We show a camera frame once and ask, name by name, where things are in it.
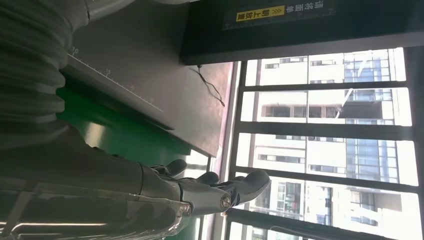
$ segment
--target warning sticker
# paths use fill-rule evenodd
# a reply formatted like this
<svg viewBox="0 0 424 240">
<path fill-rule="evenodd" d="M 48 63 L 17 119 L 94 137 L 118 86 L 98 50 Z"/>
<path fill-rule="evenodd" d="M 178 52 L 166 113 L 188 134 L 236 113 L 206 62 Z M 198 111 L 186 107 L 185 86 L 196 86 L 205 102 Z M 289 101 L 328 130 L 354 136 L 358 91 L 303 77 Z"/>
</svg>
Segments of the warning sticker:
<svg viewBox="0 0 424 240">
<path fill-rule="evenodd" d="M 236 22 L 247 20 L 263 19 L 275 16 L 282 16 L 285 12 L 285 5 L 273 6 L 268 8 L 237 12 Z"/>
</svg>

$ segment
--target electrical wire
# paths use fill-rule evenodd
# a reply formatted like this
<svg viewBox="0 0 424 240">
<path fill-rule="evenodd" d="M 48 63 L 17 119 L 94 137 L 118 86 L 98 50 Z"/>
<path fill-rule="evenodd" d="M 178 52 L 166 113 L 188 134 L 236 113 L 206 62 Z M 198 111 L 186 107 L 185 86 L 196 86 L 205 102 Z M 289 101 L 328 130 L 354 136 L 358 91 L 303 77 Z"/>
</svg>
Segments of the electrical wire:
<svg viewBox="0 0 424 240">
<path fill-rule="evenodd" d="M 217 88 L 212 84 L 212 83 L 210 83 L 210 82 L 208 82 L 208 81 L 206 81 L 206 79 L 203 77 L 203 75 L 202 75 L 202 73 L 200 72 L 200 68 L 202 67 L 202 65 L 197 65 L 197 71 L 196 70 L 194 70 L 193 69 L 193 71 L 195 71 L 199 76 L 200 76 L 200 78 L 201 78 L 201 80 L 203 81 L 203 83 L 204 83 L 204 85 L 206 86 L 206 88 L 207 88 L 207 90 L 209 91 L 209 93 L 210 93 L 210 95 L 212 95 L 212 97 L 214 97 L 215 99 L 217 99 L 220 103 L 221 103 L 221 105 L 223 106 L 223 107 L 225 107 L 225 103 L 223 102 L 223 97 L 221 96 L 221 94 L 220 94 L 220 92 L 217 90 Z M 208 85 L 210 85 L 210 86 L 212 86 L 213 87 L 213 89 L 215 90 L 215 92 L 218 94 L 218 96 L 219 97 L 217 97 L 217 96 L 215 96 L 213 93 L 212 93 L 212 91 L 211 91 L 211 89 L 209 88 L 209 86 Z"/>
</svg>

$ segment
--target high-rise building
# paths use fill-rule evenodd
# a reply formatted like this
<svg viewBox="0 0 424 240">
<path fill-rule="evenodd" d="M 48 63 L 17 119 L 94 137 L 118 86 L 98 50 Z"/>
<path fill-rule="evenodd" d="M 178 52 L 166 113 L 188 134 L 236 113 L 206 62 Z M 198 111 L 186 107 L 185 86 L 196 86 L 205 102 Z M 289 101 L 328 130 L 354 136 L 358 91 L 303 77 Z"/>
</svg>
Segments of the high-rise building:
<svg viewBox="0 0 424 240">
<path fill-rule="evenodd" d="M 246 85 L 404 81 L 401 48 L 249 61 Z M 249 77 L 249 71 L 256 74 Z M 243 98 L 242 121 L 411 125 L 406 89 L 334 89 L 255 92 Z M 414 146 L 379 139 L 245 134 L 238 166 L 404 183 Z M 251 211 L 398 238 L 390 231 L 408 199 L 400 193 L 304 180 L 272 178 Z M 247 239 L 296 236 L 250 228 Z"/>
</svg>

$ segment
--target building window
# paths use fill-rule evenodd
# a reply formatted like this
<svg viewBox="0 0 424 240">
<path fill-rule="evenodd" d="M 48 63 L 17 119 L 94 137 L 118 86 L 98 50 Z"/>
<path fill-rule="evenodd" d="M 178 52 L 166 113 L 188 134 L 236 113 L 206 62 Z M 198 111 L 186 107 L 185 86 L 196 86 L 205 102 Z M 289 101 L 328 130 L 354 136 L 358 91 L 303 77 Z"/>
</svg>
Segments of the building window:
<svg viewBox="0 0 424 240">
<path fill-rule="evenodd" d="M 325 137 L 325 136 L 308 136 L 309 141 L 344 143 L 345 139 L 341 137 Z"/>
<path fill-rule="evenodd" d="M 347 177 L 398 183 L 395 142 L 347 139 Z"/>
<path fill-rule="evenodd" d="M 258 160 L 266 160 L 266 161 L 276 161 L 282 163 L 292 163 L 292 164 L 304 164 L 304 157 L 297 156 L 278 156 L 278 155 L 267 155 L 267 154 L 258 154 Z"/>
<path fill-rule="evenodd" d="M 310 118 L 321 118 L 321 110 L 320 106 L 310 106 L 309 107 L 309 117 Z"/>
<path fill-rule="evenodd" d="M 263 106 L 262 117 L 277 117 L 277 118 L 289 118 L 290 107 L 288 106 Z"/>
<path fill-rule="evenodd" d="M 300 218 L 301 191 L 300 183 L 278 183 L 277 209 L 282 212 L 280 216 L 290 219 Z"/>
<path fill-rule="evenodd" d="M 252 240 L 265 240 L 267 239 L 267 231 L 261 228 L 252 228 Z"/>
<path fill-rule="evenodd" d="M 350 203 L 355 209 L 368 209 L 371 211 L 375 210 L 374 205 L 374 194 L 370 192 L 359 192 L 359 191 L 351 191 L 351 200 Z M 363 214 L 358 211 L 357 216 L 352 216 L 351 220 L 354 222 L 367 224 L 371 226 L 377 226 L 377 222 L 375 220 L 369 219 L 368 217 L 363 216 Z"/>
<path fill-rule="evenodd" d="M 343 64 L 342 60 L 317 60 L 317 61 L 310 61 L 311 66 L 325 66 L 325 65 L 336 65 L 336 64 Z"/>
<path fill-rule="evenodd" d="M 306 118 L 306 106 L 295 106 L 293 109 L 293 117 Z"/>
<path fill-rule="evenodd" d="M 275 139 L 285 139 L 285 140 L 306 140 L 305 136 L 290 136 L 290 135 L 275 135 Z"/>
<path fill-rule="evenodd" d="M 336 107 L 335 106 L 327 106 L 325 107 L 325 117 L 328 119 L 336 118 Z"/>
<path fill-rule="evenodd" d="M 332 174 L 345 174 L 346 168 L 337 166 L 325 165 L 309 165 L 309 169 L 316 172 L 332 173 Z"/>
<path fill-rule="evenodd" d="M 309 82 L 310 84 L 333 84 L 335 83 L 334 80 L 311 80 Z"/>
<path fill-rule="evenodd" d="M 308 57 L 307 56 L 300 56 L 300 57 L 285 57 L 280 58 L 279 63 L 280 64 L 289 64 L 289 63 L 301 63 L 301 62 L 307 62 Z"/>
<path fill-rule="evenodd" d="M 278 69 L 279 67 L 279 63 L 265 64 L 265 69 Z"/>
</svg>

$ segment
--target white wall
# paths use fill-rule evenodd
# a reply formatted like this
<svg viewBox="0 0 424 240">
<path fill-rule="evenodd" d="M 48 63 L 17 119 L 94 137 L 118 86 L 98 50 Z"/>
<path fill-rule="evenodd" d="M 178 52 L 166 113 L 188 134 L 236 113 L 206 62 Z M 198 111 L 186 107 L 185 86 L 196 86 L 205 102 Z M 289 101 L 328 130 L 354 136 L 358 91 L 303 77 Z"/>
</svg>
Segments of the white wall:
<svg viewBox="0 0 424 240">
<path fill-rule="evenodd" d="M 279 68 L 265 68 L 267 64 L 279 64 Z M 280 58 L 262 60 L 261 85 L 307 84 L 308 63 L 280 63 Z"/>
<path fill-rule="evenodd" d="M 345 79 L 345 65 L 319 65 L 309 67 L 309 81 L 334 80 L 335 83 L 343 83 Z"/>
<path fill-rule="evenodd" d="M 255 145 L 264 147 L 296 148 L 303 152 L 305 151 L 305 141 L 276 139 L 276 136 L 271 134 L 256 134 Z"/>
<path fill-rule="evenodd" d="M 310 105 L 341 105 L 345 99 L 345 90 L 309 91 Z M 259 106 L 263 105 L 303 105 L 306 106 L 306 92 L 261 92 Z"/>
<path fill-rule="evenodd" d="M 285 140 L 285 141 L 287 141 L 287 142 L 301 142 L 301 141 L 294 141 L 294 140 Z M 253 162 L 253 167 L 254 168 L 260 168 L 260 169 L 282 170 L 282 171 L 295 172 L 295 173 L 304 173 L 305 172 L 305 164 L 304 163 L 259 160 L 258 159 L 259 154 L 305 158 L 305 150 L 304 149 L 257 147 L 256 151 L 255 151 L 255 160 Z"/>
<path fill-rule="evenodd" d="M 346 167 L 344 142 L 309 141 L 306 154 L 307 164 Z"/>
</svg>

